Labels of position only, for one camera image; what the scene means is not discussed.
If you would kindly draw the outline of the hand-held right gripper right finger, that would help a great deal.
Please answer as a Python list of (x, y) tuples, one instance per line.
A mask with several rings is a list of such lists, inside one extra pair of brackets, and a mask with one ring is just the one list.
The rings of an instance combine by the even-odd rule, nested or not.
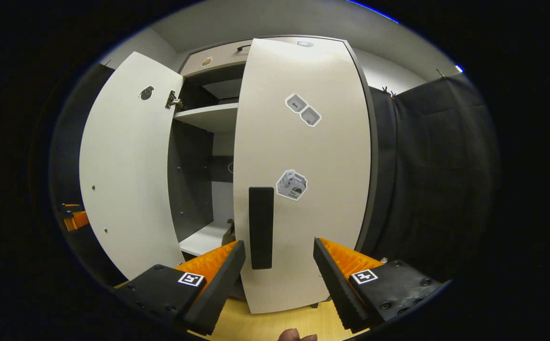
[(361, 332), (398, 322), (444, 289), (402, 260), (382, 262), (325, 238), (313, 257), (345, 329)]

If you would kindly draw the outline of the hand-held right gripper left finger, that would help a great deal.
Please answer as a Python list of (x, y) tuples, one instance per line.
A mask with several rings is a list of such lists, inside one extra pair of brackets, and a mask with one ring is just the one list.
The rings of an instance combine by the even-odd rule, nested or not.
[(153, 265), (114, 294), (166, 326), (211, 335), (245, 261), (244, 242), (233, 241), (174, 268)]

